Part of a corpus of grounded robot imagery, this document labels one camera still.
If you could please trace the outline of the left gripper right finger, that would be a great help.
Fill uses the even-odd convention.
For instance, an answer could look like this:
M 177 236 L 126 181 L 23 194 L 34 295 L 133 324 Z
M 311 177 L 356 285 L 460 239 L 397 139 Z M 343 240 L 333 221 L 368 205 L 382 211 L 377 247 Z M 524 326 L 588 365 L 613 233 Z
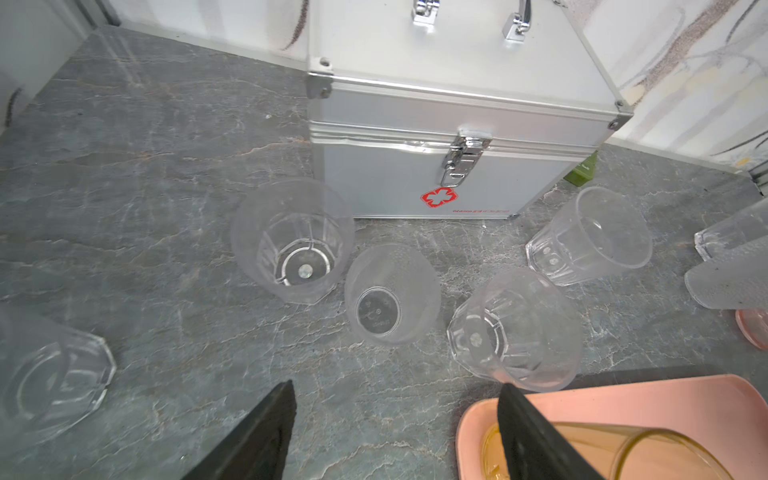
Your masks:
M 511 479 L 603 480 L 513 384 L 501 388 L 497 420 Z

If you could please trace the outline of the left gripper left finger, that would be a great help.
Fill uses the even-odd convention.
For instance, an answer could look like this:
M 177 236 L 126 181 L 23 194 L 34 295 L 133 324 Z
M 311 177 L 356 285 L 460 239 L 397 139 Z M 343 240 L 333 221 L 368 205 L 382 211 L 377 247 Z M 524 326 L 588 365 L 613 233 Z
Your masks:
M 293 382 L 276 385 L 184 480 L 280 480 L 296 412 Z

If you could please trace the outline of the amber plastic cup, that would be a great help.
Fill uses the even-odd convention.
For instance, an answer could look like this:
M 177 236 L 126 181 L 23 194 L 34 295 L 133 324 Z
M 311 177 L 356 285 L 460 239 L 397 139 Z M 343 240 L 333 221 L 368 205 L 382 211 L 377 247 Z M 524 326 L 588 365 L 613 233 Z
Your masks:
M 487 479 L 729 479 L 728 470 L 700 444 L 660 428 L 556 423 L 568 443 L 518 444 L 508 459 L 500 427 L 487 432 L 481 464 Z

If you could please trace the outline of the clear faceted cup front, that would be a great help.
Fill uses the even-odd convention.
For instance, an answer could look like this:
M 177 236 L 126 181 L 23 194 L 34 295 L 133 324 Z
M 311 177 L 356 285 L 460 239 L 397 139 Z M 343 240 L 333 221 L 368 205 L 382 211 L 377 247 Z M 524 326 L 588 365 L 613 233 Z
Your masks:
M 478 287 L 447 327 L 453 359 L 473 375 L 532 392 L 567 387 L 580 370 L 582 320 L 529 268 L 505 267 Z

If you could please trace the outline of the clear faceted cup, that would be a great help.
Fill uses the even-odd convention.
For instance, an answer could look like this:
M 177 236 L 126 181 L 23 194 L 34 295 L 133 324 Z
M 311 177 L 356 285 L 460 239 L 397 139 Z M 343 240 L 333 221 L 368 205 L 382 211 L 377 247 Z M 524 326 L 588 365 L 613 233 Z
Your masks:
M 473 375 L 532 392 L 567 387 L 580 370 L 582 320 L 529 268 L 505 267 L 478 287 L 447 327 L 453 359 Z
M 250 192 L 230 238 L 238 266 L 257 284 L 286 303 L 314 305 L 340 281 L 355 226 L 350 207 L 330 187 L 292 177 Z
M 626 197 L 588 187 L 567 202 L 525 246 L 528 266 L 569 286 L 645 266 L 652 236 Z

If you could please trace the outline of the pink plastic tray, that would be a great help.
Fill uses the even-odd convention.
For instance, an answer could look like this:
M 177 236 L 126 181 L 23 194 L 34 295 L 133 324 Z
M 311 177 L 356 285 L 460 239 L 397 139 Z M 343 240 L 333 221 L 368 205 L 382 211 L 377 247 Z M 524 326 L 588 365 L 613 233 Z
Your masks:
M 697 441 L 735 479 L 767 477 L 767 403 L 737 375 L 529 394 L 551 422 L 674 430 Z

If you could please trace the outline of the frosted dimpled cup left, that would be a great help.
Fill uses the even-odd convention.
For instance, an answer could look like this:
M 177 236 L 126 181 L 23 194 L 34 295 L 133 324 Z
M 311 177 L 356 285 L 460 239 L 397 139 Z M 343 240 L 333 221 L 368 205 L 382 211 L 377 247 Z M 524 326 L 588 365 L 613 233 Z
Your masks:
M 441 287 L 436 270 L 417 249 L 375 245 L 353 261 L 344 300 L 352 330 L 365 341 L 398 346 L 422 338 L 436 323 Z

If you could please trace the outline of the frosted dimpled cup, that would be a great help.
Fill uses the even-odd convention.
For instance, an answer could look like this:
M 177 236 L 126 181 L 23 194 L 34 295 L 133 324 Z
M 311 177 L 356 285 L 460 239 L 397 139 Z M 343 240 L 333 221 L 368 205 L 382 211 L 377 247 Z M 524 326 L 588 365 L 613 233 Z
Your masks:
M 702 262 L 684 276 L 691 297 L 713 310 L 767 309 L 767 237 Z
M 352 330 L 365 341 L 398 346 L 422 338 L 436 323 L 441 287 L 436 270 L 417 249 L 375 245 L 353 261 L 344 300 Z

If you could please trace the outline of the clear cup far left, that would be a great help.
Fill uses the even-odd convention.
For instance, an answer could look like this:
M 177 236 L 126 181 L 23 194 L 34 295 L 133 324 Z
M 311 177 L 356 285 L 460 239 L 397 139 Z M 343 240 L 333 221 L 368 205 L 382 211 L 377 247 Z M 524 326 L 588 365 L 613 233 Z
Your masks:
M 50 441 L 95 412 L 116 372 L 99 336 L 1 306 L 1 455 Z

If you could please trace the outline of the clear faceted cup by case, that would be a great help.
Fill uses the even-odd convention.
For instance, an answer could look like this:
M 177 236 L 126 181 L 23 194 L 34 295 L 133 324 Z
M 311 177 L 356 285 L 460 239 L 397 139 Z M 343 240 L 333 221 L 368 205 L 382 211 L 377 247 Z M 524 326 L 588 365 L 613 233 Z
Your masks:
M 292 177 L 250 192 L 230 238 L 238 266 L 257 284 L 286 303 L 314 305 L 340 281 L 355 226 L 350 207 L 330 187 Z

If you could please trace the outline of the pink plastic cup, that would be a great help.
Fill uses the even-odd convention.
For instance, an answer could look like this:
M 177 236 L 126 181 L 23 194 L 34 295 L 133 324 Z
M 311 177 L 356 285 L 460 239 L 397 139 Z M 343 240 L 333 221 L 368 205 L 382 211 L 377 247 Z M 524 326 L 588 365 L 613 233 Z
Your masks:
M 766 310 L 737 310 L 737 326 L 744 337 L 760 350 L 768 349 L 768 314 Z

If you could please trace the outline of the small green object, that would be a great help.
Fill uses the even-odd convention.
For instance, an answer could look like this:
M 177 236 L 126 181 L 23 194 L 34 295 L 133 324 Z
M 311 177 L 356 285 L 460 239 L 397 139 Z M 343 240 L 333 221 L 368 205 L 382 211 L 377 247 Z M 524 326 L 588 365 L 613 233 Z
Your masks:
M 587 159 L 573 168 L 563 177 L 565 181 L 576 186 L 583 187 L 595 177 L 598 162 L 598 151 L 595 151 Z

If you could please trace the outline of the clear cup right back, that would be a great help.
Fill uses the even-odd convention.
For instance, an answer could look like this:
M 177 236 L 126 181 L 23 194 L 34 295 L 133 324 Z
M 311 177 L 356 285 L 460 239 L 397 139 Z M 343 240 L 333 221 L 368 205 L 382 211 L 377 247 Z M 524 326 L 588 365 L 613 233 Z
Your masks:
M 767 198 L 694 235 L 696 251 L 707 261 L 767 235 Z

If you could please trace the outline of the silver first aid case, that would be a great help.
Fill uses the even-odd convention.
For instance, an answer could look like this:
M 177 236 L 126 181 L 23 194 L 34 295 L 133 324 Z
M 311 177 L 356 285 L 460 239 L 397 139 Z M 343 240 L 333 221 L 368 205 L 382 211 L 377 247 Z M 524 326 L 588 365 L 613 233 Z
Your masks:
M 562 1 L 313 1 L 315 176 L 357 218 L 521 213 L 633 111 Z

